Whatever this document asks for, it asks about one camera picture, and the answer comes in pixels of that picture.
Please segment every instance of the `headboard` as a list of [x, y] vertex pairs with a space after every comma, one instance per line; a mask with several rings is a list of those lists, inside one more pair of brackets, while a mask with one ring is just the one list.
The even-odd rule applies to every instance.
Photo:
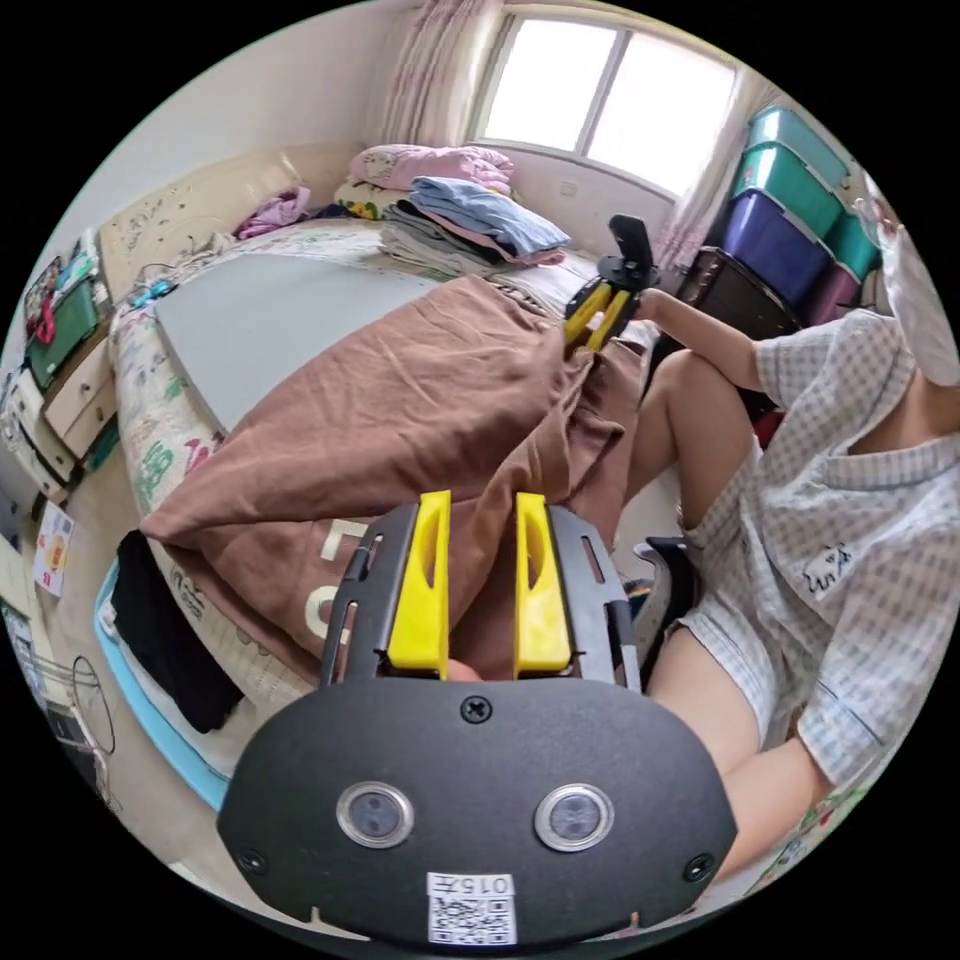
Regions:
[[114, 300], [150, 263], [173, 264], [215, 233], [230, 233], [270, 197], [303, 184], [311, 206], [333, 200], [361, 144], [306, 144], [243, 154], [201, 167], [132, 203], [99, 231], [102, 269]]

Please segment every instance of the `paper sign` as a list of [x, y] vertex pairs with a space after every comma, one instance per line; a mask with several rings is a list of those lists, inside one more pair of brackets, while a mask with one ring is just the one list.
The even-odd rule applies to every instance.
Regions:
[[37, 534], [33, 579], [54, 597], [59, 597], [63, 592], [63, 568], [67, 562], [71, 536], [73, 521], [58, 506], [48, 502]]

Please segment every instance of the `blue tray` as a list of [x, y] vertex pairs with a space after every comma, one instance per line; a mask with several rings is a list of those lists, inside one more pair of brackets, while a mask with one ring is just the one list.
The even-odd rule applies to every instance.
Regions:
[[120, 648], [100, 625], [100, 618], [97, 614], [104, 603], [113, 595], [118, 569], [119, 565], [114, 560], [113, 566], [107, 574], [107, 579], [104, 580], [100, 593], [97, 595], [97, 605], [93, 614], [93, 629], [100, 641], [100, 646], [103, 648], [107, 665], [113, 672], [117, 686], [120, 688], [120, 692], [127, 701], [133, 715], [137, 718], [147, 736], [153, 741], [153, 745], [163, 755], [163, 758], [183, 777], [187, 785], [202, 800], [213, 807], [214, 810], [219, 810], [227, 792], [227, 779], [210, 767], [203, 757], [167, 723], [163, 714], [147, 699], [140, 684], [137, 683], [137, 678], [123, 659]]

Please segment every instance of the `brown blanket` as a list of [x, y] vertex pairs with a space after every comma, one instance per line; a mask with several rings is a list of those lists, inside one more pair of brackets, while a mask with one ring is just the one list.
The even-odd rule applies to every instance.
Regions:
[[504, 679], [514, 495], [565, 504], [609, 546], [644, 373], [616, 343], [564, 360], [557, 324], [483, 280], [456, 280], [290, 376], [141, 529], [230, 620], [316, 682], [365, 519], [449, 489], [451, 655]]

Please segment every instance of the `purple storage box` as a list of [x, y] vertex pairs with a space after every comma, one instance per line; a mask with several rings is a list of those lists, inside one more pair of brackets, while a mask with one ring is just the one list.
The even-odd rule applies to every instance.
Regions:
[[860, 300], [861, 283], [842, 263], [835, 263], [817, 278], [800, 305], [800, 322], [807, 327], [830, 323], [852, 310]]
[[733, 201], [721, 249], [791, 306], [833, 260], [823, 243], [760, 190], [747, 190]]

